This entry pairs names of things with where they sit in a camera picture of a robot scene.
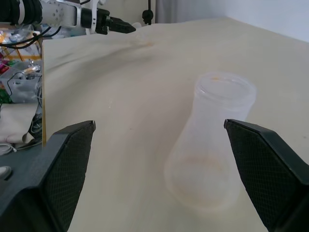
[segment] white wall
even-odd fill
[[[225,15],[309,42],[309,0],[225,0]]]
[[[157,0],[158,22],[228,16],[309,42],[309,0]]]

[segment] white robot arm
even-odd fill
[[[98,0],[92,3],[92,9],[65,0],[1,0],[0,22],[14,25],[48,24],[52,27],[86,28],[99,34],[108,30],[131,33],[136,29],[119,18],[110,17],[107,10],[96,8]]]

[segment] flask rim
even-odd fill
[[[246,78],[233,73],[208,72],[197,81],[195,96],[206,98],[219,106],[242,108],[255,102],[256,87]]]

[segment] translucent flask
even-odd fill
[[[255,86],[231,73],[197,81],[191,115],[164,170],[169,191],[183,204],[217,212],[236,201],[240,177],[224,121],[244,121],[255,98]]]

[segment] beige tablecloth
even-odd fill
[[[71,232],[266,232],[244,188],[201,217],[166,190],[163,165],[209,71],[258,89],[247,121],[275,130],[309,163],[309,44],[222,18],[44,41],[46,134],[95,131]]]

